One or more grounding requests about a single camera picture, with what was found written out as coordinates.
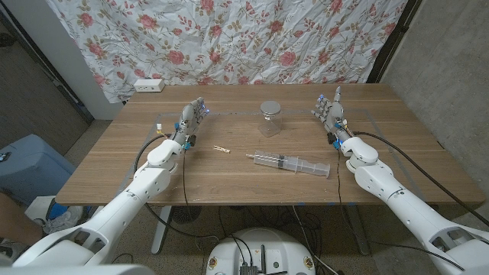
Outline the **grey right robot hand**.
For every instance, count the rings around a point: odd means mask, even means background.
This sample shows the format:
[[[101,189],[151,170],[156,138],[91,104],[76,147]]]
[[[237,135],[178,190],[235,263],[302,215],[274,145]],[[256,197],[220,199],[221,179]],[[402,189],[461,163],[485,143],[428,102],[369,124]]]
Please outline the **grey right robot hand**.
[[[348,130],[344,110],[340,103],[341,95],[340,86],[336,88],[333,100],[320,95],[317,98],[316,108],[311,111],[323,123],[327,132],[328,143],[336,150],[339,150],[345,141],[353,137],[353,134]]]

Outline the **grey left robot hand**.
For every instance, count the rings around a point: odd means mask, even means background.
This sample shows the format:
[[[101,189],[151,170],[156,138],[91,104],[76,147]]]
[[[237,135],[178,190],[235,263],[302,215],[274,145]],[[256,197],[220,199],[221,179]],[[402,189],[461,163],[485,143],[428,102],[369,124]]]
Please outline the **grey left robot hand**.
[[[188,150],[195,144],[195,135],[209,110],[205,106],[204,98],[199,97],[186,105],[176,123],[176,130],[170,139],[177,142],[183,149]]]

